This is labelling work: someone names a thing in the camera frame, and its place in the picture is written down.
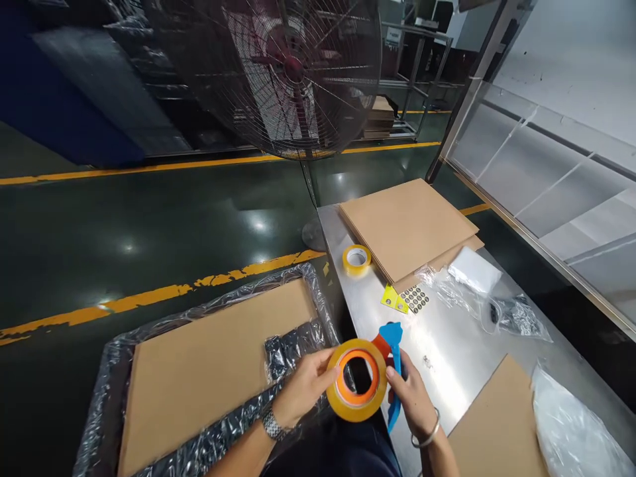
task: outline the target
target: bracelet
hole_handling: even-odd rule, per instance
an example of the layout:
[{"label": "bracelet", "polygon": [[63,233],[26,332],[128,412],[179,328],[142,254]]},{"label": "bracelet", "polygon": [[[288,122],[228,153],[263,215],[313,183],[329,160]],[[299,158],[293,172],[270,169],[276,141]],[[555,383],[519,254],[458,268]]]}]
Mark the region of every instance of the bracelet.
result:
[{"label": "bracelet", "polygon": [[437,422],[435,423],[435,427],[433,427],[433,432],[431,433],[431,435],[429,435],[426,441],[422,443],[419,442],[417,437],[415,437],[413,433],[411,433],[411,444],[413,445],[413,447],[417,449],[422,449],[423,447],[426,447],[427,445],[433,442],[433,439],[435,438],[435,434],[437,434],[437,431],[439,431],[439,409],[435,408],[435,413],[437,414]]}]

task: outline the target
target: green epoxy floor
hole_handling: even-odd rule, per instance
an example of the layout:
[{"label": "green epoxy floor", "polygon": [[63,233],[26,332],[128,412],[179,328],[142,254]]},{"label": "green epoxy floor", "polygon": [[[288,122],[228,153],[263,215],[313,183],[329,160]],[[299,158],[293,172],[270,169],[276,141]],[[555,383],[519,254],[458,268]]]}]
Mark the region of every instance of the green epoxy floor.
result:
[{"label": "green epoxy floor", "polygon": [[[444,117],[431,118],[423,136],[440,140]],[[431,146],[312,163],[319,205],[423,177],[436,153]],[[459,209],[481,203],[447,167],[434,187]],[[286,161],[5,186],[0,203],[0,329],[301,252],[300,230],[315,216],[300,164]],[[532,298],[569,290],[494,213],[470,219]],[[312,260],[321,276],[326,261]],[[44,467],[70,475],[104,344],[258,277],[0,346],[0,474],[30,476]],[[337,279],[330,273],[323,281],[349,336]],[[558,309],[551,306],[544,311],[552,318]]]}]

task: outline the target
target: yellow label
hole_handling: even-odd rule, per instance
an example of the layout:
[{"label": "yellow label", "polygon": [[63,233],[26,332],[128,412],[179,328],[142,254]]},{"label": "yellow label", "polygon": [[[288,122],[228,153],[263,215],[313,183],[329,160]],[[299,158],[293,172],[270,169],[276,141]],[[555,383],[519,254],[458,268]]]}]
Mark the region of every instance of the yellow label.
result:
[{"label": "yellow label", "polygon": [[394,310],[401,311],[405,315],[409,313],[409,306],[401,296],[398,295],[395,288],[386,284],[384,288],[384,295],[382,295],[382,304],[393,308]]}]

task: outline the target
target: stainless steel table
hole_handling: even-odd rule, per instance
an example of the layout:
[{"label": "stainless steel table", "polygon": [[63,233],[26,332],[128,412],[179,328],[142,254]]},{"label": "stainless steel table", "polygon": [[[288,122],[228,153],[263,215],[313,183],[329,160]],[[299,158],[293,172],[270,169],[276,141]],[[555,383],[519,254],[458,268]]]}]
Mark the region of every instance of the stainless steel table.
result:
[{"label": "stainless steel table", "polygon": [[[387,322],[402,324],[405,332],[401,346],[420,371],[447,433],[453,430],[507,353],[530,376],[537,360],[544,358],[551,375],[603,419],[616,441],[636,462],[636,416],[534,303],[533,309],[546,325],[553,343],[516,337],[504,331],[489,335],[477,320],[458,308],[448,308],[426,288],[431,300],[422,312],[404,315],[380,303],[386,281],[375,268],[362,278],[346,274],[343,251],[354,244],[354,238],[341,220],[338,206],[320,207],[318,215],[357,335],[370,340]],[[501,270],[485,248],[479,253]],[[521,291],[504,271],[493,293],[511,297]],[[386,419],[386,400],[382,412]],[[411,434],[403,413],[390,437],[403,475],[418,475],[421,471],[419,453],[411,446]]]}]

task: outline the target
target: tape roll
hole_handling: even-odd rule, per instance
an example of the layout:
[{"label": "tape roll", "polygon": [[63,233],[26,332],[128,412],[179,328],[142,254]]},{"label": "tape roll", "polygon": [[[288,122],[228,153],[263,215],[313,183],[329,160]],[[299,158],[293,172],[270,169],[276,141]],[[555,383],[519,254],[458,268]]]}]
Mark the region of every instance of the tape roll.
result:
[{"label": "tape roll", "polygon": [[[343,372],[353,358],[362,358],[371,369],[371,386],[363,394],[356,394],[345,383]],[[335,413],[349,422],[362,422],[380,408],[386,393],[386,363],[382,354],[370,341],[349,340],[336,348],[327,369],[340,368],[334,384],[327,388],[327,399]]]},{"label": "tape roll", "polygon": [[364,245],[347,247],[343,252],[343,264],[347,274],[363,275],[371,265],[371,252]]}]

